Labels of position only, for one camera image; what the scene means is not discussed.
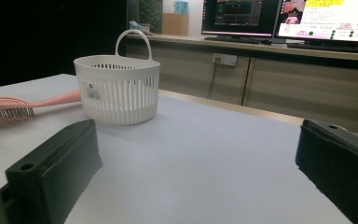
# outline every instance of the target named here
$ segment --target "white table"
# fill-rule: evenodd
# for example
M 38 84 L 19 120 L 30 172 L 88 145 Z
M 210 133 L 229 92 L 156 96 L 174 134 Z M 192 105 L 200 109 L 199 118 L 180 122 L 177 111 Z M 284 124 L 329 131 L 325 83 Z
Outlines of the white table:
M 0 87 L 0 96 L 37 101 L 76 88 L 76 77 L 59 75 Z M 80 103 L 34 112 L 0 124 L 0 188 L 11 164 L 88 119 Z M 350 223 L 298 170 L 299 134 L 297 124 L 161 94 L 145 123 L 97 123 L 103 168 L 65 223 Z

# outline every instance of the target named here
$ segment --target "pink brush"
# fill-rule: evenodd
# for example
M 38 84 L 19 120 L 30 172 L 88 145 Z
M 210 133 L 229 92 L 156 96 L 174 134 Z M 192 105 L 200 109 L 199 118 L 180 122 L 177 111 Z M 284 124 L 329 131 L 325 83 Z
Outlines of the pink brush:
M 80 90 L 51 97 L 40 102 L 27 102 L 13 97 L 0 97 L 0 120 L 26 119 L 34 116 L 33 108 L 80 102 Z

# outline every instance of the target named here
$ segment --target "brush bristles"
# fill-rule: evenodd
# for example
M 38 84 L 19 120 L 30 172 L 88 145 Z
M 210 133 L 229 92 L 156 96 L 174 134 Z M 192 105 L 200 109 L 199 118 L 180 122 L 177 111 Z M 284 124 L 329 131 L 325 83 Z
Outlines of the brush bristles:
M 0 109 L 0 121 L 13 119 L 28 119 L 34 116 L 32 108 Z

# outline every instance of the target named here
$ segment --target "wall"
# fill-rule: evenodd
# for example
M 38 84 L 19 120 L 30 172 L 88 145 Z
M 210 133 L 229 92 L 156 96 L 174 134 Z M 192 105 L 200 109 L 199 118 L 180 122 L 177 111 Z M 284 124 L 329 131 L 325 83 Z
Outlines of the wall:
M 173 13 L 173 6 L 175 0 L 163 0 L 162 12 Z M 203 36 L 201 35 L 202 22 L 202 0 L 187 0 L 188 2 L 188 35 L 189 36 Z

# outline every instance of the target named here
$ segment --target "electrical outlet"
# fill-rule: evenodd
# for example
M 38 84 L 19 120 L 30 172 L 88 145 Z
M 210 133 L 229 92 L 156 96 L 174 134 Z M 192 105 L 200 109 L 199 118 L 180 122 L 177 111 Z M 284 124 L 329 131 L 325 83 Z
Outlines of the electrical outlet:
M 214 53 L 212 57 L 212 63 L 225 64 L 230 66 L 235 66 L 237 64 L 237 56 L 236 55 L 229 55 L 229 54 L 220 54 L 220 53 Z
M 212 63 L 215 63 L 218 60 L 218 63 L 223 63 L 224 54 L 214 53 L 212 57 Z

